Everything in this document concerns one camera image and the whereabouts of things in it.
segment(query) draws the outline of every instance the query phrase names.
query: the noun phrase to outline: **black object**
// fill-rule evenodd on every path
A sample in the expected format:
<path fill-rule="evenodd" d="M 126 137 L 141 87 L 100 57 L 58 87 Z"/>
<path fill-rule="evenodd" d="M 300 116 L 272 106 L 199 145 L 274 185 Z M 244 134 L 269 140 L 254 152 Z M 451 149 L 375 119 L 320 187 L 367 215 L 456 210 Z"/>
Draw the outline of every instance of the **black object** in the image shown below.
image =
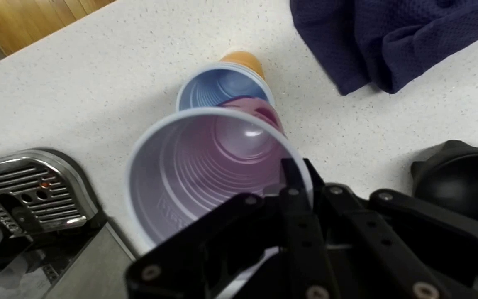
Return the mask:
<path fill-rule="evenodd" d="M 133 299 L 201 299 L 279 247 L 236 299 L 478 299 L 478 222 L 382 189 L 362 200 L 314 177 L 314 210 L 297 187 L 237 194 L 131 263 Z"/>
<path fill-rule="evenodd" d="M 290 0 L 294 24 L 342 94 L 395 92 L 478 39 L 478 0 Z"/>
<path fill-rule="evenodd" d="M 412 164 L 413 194 L 478 220 L 478 147 L 446 140 Z"/>

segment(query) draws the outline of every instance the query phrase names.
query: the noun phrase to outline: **stacked paper cup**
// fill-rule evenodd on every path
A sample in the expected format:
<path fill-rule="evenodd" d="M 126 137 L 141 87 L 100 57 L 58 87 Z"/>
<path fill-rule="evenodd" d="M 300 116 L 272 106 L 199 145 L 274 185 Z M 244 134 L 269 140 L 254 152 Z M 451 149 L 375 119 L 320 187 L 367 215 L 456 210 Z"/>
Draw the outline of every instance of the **stacked paper cup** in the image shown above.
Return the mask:
<path fill-rule="evenodd" d="M 237 192 L 284 185 L 284 157 L 312 200 L 310 175 L 284 135 L 254 54 L 232 51 L 192 74 L 176 109 L 139 137 L 126 177 L 131 209 L 156 243 Z"/>

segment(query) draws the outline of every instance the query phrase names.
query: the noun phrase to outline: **dark blue cloth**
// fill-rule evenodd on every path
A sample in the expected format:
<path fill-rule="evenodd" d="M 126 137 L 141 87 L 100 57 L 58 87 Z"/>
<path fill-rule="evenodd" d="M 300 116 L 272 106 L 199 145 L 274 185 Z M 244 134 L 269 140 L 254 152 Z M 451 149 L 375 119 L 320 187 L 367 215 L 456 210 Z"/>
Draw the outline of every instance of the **dark blue cloth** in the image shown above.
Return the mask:
<path fill-rule="evenodd" d="M 478 39 L 478 0 L 290 0 L 294 24 L 342 94 L 395 92 Z"/>

